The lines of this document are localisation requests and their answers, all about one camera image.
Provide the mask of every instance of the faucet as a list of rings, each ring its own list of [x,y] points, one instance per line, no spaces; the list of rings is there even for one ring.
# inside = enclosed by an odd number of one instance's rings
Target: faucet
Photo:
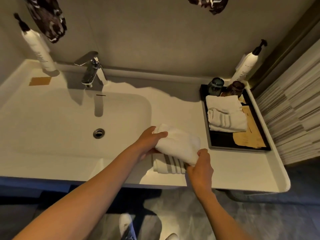
[[[82,84],[86,85],[87,88],[92,88],[92,82],[96,76],[98,76],[103,85],[108,83],[108,80],[103,74],[102,65],[99,62],[98,54],[99,53],[96,51],[90,51],[74,62],[74,64],[77,66],[83,66],[87,62],[91,61],[81,80]]]

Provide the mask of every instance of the striped towel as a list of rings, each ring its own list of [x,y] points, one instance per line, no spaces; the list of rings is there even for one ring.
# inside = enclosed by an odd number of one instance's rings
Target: striped towel
[[[178,158],[168,156],[166,154],[153,154],[153,171],[163,174],[185,174],[186,165]]]

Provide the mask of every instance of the drain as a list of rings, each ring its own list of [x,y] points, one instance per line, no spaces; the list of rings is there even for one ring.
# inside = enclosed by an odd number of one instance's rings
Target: drain
[[[104,129],[96,129],[93,132],[93,136],[95,139],[101,139],[104,136],[105,132]]]

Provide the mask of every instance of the sneaker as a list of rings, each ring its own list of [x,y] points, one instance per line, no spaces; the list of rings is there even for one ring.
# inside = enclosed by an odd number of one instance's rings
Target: sneaker
[[[137,240],[134,232],[134,225],[132,224],[132,218],[129,214],[126,213],[120,215],[119,229],[121,240]]]
[[[172,233],[165,240],[179,240],[179,237],[177,234]]]

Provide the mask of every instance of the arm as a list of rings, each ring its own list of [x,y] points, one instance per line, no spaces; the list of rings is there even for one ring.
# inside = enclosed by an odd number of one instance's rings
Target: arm
[[[146,129],[104,170],[45,210],[14,240],[85,239],[106,213],[133,167],[155,152],[153,148],[159,139],[168,135],[167,132],[152,134],[154,129],[154,126]]]
[[[187,173],[194,193],[204,208],[217,240],[252,240],[238,223],[222,208],[211,190],[212,174],[210,155],[207,149],[198,151],[199,159]]]

